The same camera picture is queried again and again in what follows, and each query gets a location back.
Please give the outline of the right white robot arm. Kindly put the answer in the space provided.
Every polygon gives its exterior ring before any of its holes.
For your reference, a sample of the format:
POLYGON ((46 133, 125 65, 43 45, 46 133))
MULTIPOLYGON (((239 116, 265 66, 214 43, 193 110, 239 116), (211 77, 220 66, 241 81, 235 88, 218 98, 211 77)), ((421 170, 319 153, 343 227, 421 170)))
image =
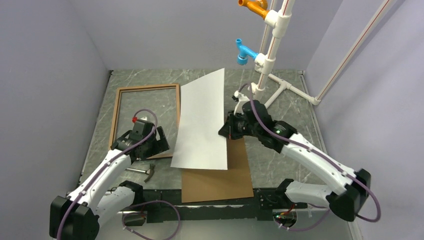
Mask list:
POLYGON ((352 222, 370 195, 372 177, 367 170, 355 171, 329 157, 290 124, 273 120, 257 100, 246 102, 241 113, 229 111, 218 134, 231 140, 255 137, 263 146, 296 160, 324 182, 319 185, 285 179, 275 191, 276 203, 282 208, 308 203, 329 208, 339 218, 352 222))

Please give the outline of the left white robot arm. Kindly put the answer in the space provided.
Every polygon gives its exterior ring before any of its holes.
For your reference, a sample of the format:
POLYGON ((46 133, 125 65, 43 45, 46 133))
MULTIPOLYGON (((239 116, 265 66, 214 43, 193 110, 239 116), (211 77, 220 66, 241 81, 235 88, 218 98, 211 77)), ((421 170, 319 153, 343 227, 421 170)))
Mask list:
POLYGON ((143 186, 125 180, 107 194, 115 180, 136 161, 169 150, 161 126, 133 118, 133 128, 118 137, 94 172, 65 197, 50 205, 49 235, 57 240, 94 240, 101 228, 119 211, 139 209, 144 203, 143 186))

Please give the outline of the clear acrylic sheet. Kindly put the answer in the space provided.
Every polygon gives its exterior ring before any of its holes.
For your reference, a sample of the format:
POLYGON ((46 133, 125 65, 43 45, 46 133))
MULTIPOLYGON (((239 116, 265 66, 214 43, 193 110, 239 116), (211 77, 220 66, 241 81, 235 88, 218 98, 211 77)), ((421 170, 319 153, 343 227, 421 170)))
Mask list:
POLYGON ((172 155, 177 138, 178 109, 176 87, 157 88, 153 90, 121 91, 117 117, 115 118, 114 137, 123 135, 134 126, 132 118, 140 109, 148 109, 155 113, 158 125, 163 128, 169 150, 155 155, 155 158, 169 157, 172 155))

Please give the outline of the brown wooden picture frame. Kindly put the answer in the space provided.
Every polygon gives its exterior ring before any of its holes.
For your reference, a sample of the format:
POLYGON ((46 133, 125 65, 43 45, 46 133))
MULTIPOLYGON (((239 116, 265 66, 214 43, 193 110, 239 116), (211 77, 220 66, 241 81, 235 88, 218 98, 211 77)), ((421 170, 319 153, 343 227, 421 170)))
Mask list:
MULTIPOLYGON (((118 106, 119 106, 119 100, 120 100, 120 95, 121 95, 121 91, 143 91, 143 90, 155 90, 155 89, 161 89, 161 88, 172 88, 172 87, 176 87, 177 91, 179 92, 179 94, 177 95, 177 109, 178 109, 178 127, 179 127, 179 122, 180 122, 180 98, 181 98, 181 94, 180 94, 180 85, 178 83, 165 83, 165 84, 153 84, 153 85, 141 85, 141 86, 127 86, 127 87, 119 87, 116 90, 116 97, 115 97, 115 102, 114 102, 114 110, 113 110, 113 114, 112 114, 112 123, 111 123, 111 129, 110 129, 110 135, 109 135, 109 144, 111 145, 112 142, 115 140, 113 139, 114 134, 115 134, 115 123, 114 121, 116 120, 117 117, 117 110, 118 110, 118 106)), ((158 157, 155 158, 155 155, 152 156, 150 159, 161 159, 161 158, 171 158, 173 156, 173 153, 171 156, 165 156, 165 157, 158 157)))

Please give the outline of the glossy photo white borders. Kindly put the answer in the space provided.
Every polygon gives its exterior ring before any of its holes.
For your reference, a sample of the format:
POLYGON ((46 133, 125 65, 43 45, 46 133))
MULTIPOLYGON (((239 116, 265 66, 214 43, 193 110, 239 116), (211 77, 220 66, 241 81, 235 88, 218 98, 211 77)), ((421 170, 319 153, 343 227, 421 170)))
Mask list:
POLYGON ((170 166, 180 169, 227 170, 224 125, 225 69, 202 76, 180 88, 180 118, 170 166))

